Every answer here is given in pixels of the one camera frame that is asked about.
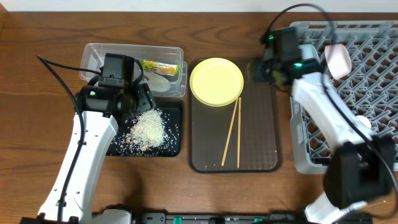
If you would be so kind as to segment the small white cup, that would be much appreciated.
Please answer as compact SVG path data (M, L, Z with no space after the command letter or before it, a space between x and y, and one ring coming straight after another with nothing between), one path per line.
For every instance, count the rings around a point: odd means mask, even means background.
M372 124L371 124L370 120L369 120L367 117L362 116L362 115L357 115L356 117L357 117L357 119L360 120L360 122L362 122L367 128L371 129Z

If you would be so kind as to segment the green orange snack wrapper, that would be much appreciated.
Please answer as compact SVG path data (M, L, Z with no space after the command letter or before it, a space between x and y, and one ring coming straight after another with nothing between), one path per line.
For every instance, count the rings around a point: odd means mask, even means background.
M180 65L142 59L141 64L144 69L154 70L164 75L176 75L180 70Z

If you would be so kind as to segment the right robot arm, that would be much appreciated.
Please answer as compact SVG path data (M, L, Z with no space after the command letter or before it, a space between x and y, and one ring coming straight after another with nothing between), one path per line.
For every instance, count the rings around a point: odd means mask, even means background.
M260 41L264 56L249 63L252 79L289 93L314 120L332 151L323 193L304 210L307 222L336 223L396 192L394 140L377 136L352 113L330 85L326 68L315 58L303 57L295 28L267 29Z

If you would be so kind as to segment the white rice bowl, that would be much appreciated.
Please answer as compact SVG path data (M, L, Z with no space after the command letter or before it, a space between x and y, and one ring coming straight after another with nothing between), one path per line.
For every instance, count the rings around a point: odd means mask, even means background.
M343 44L327 45L324 53L328 69L335 80L339 80L351 72L351 59Z

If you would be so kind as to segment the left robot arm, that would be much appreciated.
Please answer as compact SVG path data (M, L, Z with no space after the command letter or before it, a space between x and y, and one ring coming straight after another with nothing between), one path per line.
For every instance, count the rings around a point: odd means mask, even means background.
M64 87L75 109L73 130L57 179L35 218L21 223L134 223L134 212L124 205L110 205L93 213L93 199L108 148L121 123L156 107L143 74L140 60L107 53L104 65L94 77L73 94L52 68L40 61Z

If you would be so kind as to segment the yellow plate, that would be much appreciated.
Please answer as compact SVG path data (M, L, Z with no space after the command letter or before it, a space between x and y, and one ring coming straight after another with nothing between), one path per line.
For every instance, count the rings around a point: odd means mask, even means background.
M199 62L190 74L194 97L208 106L226 106L243 92L244 77L239 67L225 58Z

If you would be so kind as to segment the light blue bowl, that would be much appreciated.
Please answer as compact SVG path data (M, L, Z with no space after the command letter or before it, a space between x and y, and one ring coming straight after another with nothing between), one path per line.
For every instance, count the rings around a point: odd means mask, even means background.
M315 59L317 62L320 61L320 58L318 56L318 52L316 50L316 48L311 45L311 44L304 44L304 45L299 45L298 48L301 51L301 56L303 60L306 59Z

